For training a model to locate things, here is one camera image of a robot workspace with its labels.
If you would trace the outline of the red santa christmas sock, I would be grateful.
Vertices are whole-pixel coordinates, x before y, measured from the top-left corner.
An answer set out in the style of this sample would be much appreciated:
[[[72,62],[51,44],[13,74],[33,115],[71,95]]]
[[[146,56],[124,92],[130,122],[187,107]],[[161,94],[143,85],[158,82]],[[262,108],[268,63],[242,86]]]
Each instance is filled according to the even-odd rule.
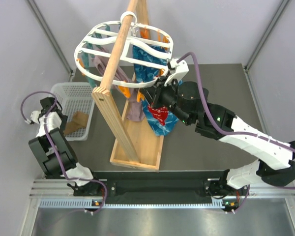
[[[157,119],[162,126],[166,124],[166,119],[169,114],[169,111],[166,107],[153,109],[150,105],[148,105],[147,108],[148,108],[148,111],[152,114],[152,116],[155,119]]]

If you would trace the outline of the white oval clip hanger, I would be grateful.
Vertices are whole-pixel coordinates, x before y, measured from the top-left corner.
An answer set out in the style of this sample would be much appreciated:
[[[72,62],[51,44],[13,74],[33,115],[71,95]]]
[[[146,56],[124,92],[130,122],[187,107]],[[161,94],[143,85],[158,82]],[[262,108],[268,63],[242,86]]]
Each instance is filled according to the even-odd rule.
[[[122,26],[123,20],[125,19],[125,17],[128,17],[128,16],[130,17],[130,28],[127,32],[121,34],[121,36],[124,39],[124,41],[121,43],[118,40],[119,34],[117,32],[101,29],[102,27],[106,25]],[[156,33],[163,35],[167,41],[160,42],[160,41],[155,41],[151,39],[140,38],[136,35],[136,28],[143,28],[145,30],[155,31]],[[167,66],[129,57],[128,51],[130,47],[136,46],[144,50],[148,54],[159,59],[164,59],[166,61],[169,61],[172,58],[172,52],[174,47],[174,42],[172,38],[165,31],[150,25],[138,23],[135,13],[133,13],[132,11],[125,11],[121,15],[120,20],[118,21],[107,21],[94,26],[89,31],[89,33],[82,39],[82,41],[78,44],[78,46],[76,47],[74,51],[74,60],[79,71],[82,72],[87,77],[100,82],[103,80],[103,77],[94,75],[91,72],[89,72],[85,68],[85,66],[80,64],[79,57],[82,56],[82,53],[93,55],[93,56],[101,56],[105,58],[110,58],[113,54],[107,53],[98,49],[89,49],[87,48],[88,44],[95,45],[95,46],[113,44],[117,48],[117,52],[118,52],[117,58],[113,59],[113,62],[116,65],[118,65],[120,61],[124,61],[131,64],[138,64],[138,65],[143,65],[143,66],[162,69],[162,70],[167,69]]]

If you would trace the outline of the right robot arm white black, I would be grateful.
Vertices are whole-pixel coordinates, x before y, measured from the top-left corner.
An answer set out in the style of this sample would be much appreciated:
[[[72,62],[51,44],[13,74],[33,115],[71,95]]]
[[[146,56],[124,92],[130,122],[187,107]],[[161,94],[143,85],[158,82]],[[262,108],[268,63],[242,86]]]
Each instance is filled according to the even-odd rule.
[[[295,180],[295,141],[275,140],[245,123],[231,110],[207,102],[208,90],[199,91],[196,82],[165,84],[164,76],[153,86],[141,88],[152,109],[166,108],[185,125],[195,124],[201,136],[238,147],[256,157],[251,164],[227,169],[219,180],[220,190],[227,195],[255,183],[286,187]]]

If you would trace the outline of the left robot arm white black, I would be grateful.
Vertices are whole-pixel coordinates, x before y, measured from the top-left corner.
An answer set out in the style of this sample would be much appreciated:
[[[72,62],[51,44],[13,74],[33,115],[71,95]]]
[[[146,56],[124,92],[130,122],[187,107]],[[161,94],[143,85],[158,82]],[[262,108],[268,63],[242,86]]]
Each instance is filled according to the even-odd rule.
[[[39,124],[35,138],[29,147],[39,166],[47,177],[69,179],[74,183],[66,185],[74,196],[98,196],[104,194],[104,187],[96,180],[89,168],[82,166],[76,153],[64,136],[67,116],[53,97],[40,100],[42,109],[31,114],[31,122]]]

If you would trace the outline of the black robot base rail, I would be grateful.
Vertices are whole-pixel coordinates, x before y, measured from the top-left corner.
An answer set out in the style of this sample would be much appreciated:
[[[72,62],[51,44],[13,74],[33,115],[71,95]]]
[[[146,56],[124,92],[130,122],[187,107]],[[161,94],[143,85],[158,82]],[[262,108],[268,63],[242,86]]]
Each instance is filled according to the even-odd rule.
[[[107,205],[209,204],[227,197],[237,200],[248,191],[247,186],[238,190],[227,187],[222,179],[223,171],[97,172],[95,175],[106,185]],[[66,185],[74,182],[50,179],[49,183],[60,184],[74,196]]]

